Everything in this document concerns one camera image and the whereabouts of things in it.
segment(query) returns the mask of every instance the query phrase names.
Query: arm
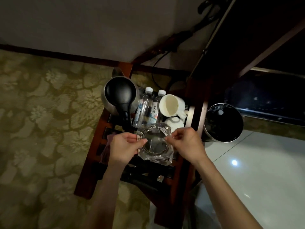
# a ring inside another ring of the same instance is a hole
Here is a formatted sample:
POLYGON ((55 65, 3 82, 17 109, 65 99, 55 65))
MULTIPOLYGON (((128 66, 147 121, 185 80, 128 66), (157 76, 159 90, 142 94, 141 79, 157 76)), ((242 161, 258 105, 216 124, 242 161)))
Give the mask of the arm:
POLYGON ((116 205, 116 197, 122 172, 133 155, 137 153, 147 139, 137 141, 137 136, 124 132, 113 137, 110 144, 108 167, 101 186, 96 190, 95 198, 88 212, 85 229, 111 229, 116 205))
POLYGON ((179 128, 166 141, 200 173, 223 229, 262 229, 208 158, 201 138, 194 129, 179 128))

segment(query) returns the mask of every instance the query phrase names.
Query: dark wood baseboard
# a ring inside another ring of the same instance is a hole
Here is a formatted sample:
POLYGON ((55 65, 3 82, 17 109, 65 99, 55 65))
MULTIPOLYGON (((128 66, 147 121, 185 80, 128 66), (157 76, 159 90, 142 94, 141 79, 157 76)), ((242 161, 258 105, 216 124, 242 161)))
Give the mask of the dark wood baseboard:
MULTIPOLYGON (((92 58, 92 57, 87 57, 87 56, 71 55, 71 54, 65 54, 65 53, 60 53, 60 52, 44 51, 44 50, 17 47, 17 46, 4 45, 4 44, 0 44, 0 49, 18 52, 18 53, 24 53, 24 54, 31 54, 31 55, 36 55, 36 56, 92 63, 92 64, 98 64, 98 65, 104 65, 104 66, 112 66, 112 67, 119 66, 119 63, 120 63, 120 61, 113 61, 113 60, 108 60, 108 59, 98 59, 98 58, 92 58)), ((140 64, 134 64, 133 71, 151 73, 152 67, 140 65, 140 64)), ((166 75, 166 76, 171 76, 171 77, 176 77, 176 78, 179 78, 179 77, 183 78, 183 77, 189 76, 190 72, 184 71, 184 70, 173 70, 173 69, 155 67, 154 74, 166 75)))

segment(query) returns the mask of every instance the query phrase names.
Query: clear glass ashtray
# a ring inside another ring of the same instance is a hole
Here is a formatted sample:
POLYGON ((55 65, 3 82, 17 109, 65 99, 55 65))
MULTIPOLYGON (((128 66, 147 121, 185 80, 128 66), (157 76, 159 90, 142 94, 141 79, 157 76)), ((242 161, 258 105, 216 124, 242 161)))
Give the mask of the clear glass ashtray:
POLYGON ((173 160, 173 147, 164 137, 170 135, 170 127, 166 123, 141 125, 137 130, 137 139, 147 139, 138 155, 143 160, 150 160, 162 165, 170 165, 173 160))

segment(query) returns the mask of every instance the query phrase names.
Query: forearm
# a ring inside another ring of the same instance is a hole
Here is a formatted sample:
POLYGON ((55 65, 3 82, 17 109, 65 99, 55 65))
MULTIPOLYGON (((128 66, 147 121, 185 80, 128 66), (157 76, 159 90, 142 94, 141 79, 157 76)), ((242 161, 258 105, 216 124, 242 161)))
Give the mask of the forearm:
POLYGON ((95 198, 92 201, 91 209, 88 212, 83 228, 112 228, 116 198, 123 169, 124 166, 122 165, 108 166, 101 186, 95 190, 95 198))
POLYGON ((207 156, 194 166, 202 177, 223 229, 262 228, 207 156))

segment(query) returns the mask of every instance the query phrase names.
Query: trash can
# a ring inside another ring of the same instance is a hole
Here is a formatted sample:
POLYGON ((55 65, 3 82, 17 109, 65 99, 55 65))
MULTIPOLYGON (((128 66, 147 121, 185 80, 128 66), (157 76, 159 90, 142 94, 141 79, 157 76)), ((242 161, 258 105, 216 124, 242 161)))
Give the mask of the trash can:
POLYGON ((229 104, 215 104, 206 114, 202 141, 232 142, 236 140, 244 128, 239 111, 229 104))

